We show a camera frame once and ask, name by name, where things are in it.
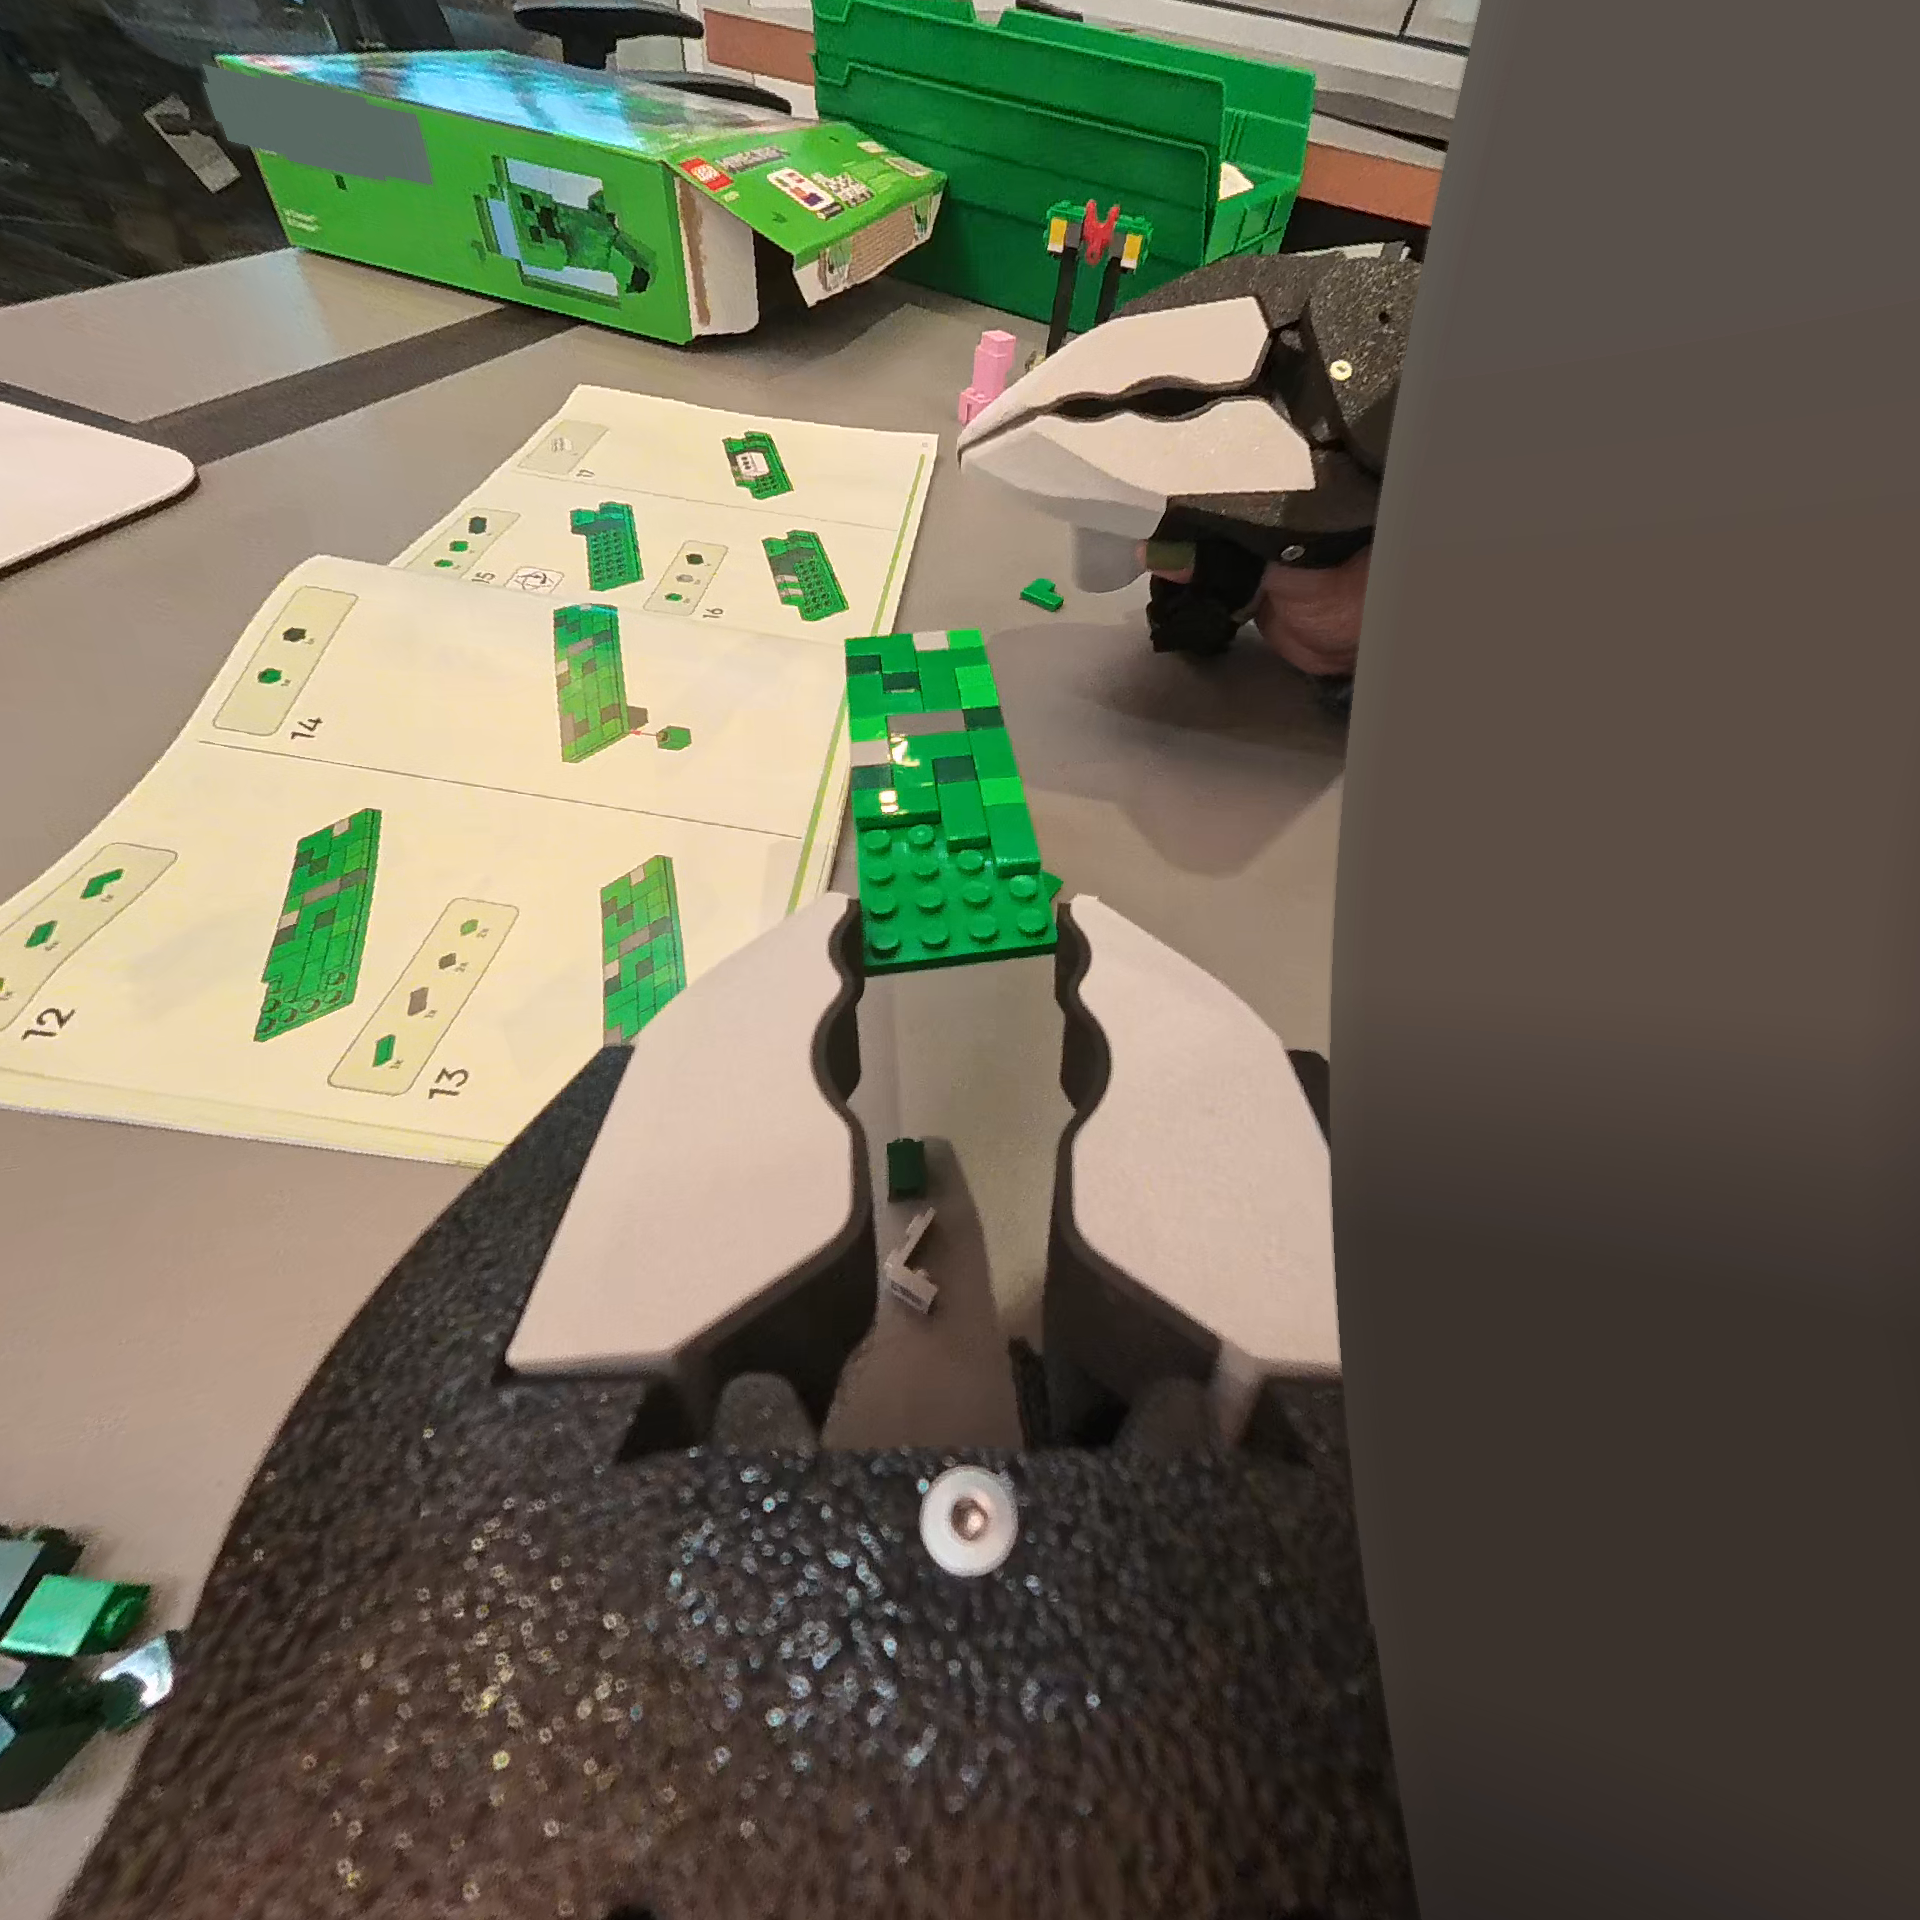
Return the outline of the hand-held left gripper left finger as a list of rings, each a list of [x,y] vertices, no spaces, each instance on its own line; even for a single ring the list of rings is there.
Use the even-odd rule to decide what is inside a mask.
[[[693,980],[631,1045],[507,1345],[515,1375],[637,1375],[706,1437],[739,1375],[826,1423],[874,1327],[859,913],[821,893]]]

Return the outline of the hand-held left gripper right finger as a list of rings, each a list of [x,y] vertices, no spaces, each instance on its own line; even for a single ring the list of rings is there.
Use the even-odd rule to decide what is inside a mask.
[[[1047,1384],[1071,1432],[1167,1384],[1234,1446],[1340,1384],[1329,1136],[1280,1032],[1096,895],[1061,909]]]

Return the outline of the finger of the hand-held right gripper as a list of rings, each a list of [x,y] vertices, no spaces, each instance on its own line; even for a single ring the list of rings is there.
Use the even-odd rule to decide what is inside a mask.
[[[1256,397],[1186,416],[1058,409],[978,419],[965,427],[957,460],[1047,519],[1119,537],[1153,537],[1185,495],[1314,488],[1309,441]]]
[[[1129,405],[1167,393],[1179,399],[1249,393],[1272,341],[1273,326],[1250,294],[1128,311],[1024,372],[972,420],[972,435],[987,439],[1056,416],[1072,399]]]

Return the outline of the green studded plate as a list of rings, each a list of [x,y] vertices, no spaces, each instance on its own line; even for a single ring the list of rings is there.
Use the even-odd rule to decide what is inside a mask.
[[[866,976],[1051,953],[1061,879],[981,630],[850,637],[845,672]]]

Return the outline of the person's right hand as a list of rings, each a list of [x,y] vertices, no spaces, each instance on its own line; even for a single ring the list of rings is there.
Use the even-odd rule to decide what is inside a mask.
[[[1314,680],[1348,683],[1360,648],[1362,598],[1373,549],[1335,544],[1335,561],[1269,560],[1242,544],[1153,544],[1147,637],[1154,652],[1223,657],[1247,629]]]

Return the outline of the green plastic bin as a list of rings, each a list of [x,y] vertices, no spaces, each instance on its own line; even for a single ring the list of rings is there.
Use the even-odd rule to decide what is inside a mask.
[[[1314,73],[1138,31],[968,3],[817,3],[815,97],[947,177],[938,224],[893,276],[1045,320],[1051,203],[1151,224],[1121,302],[1234,254],[1280,249]]]

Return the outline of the building instruction booklet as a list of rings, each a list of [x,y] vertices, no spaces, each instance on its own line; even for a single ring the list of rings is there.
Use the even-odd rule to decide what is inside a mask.
[[[941,443],[578,385],[5,902],[5,1108],[484,1165],[810,905]]]

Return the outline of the black office chair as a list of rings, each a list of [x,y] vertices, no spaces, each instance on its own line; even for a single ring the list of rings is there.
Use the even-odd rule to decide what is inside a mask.
[[[554,38],[560,59],[607,71],[633,38],[701,41],[704,23],[665,3],[513,3],[515,23]]]

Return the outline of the green cardboard toy box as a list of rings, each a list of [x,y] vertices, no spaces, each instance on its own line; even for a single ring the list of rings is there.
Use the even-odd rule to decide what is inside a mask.
[[[509,52],[220,54],[298,249],[689,345],[747,333],[930,239],[941,171],[849,123]]]

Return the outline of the white stand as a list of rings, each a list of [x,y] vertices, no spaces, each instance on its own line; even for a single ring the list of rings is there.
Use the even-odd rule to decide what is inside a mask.
[[[179,451],[2,401],[2,571],[164,509],[200,483]]]

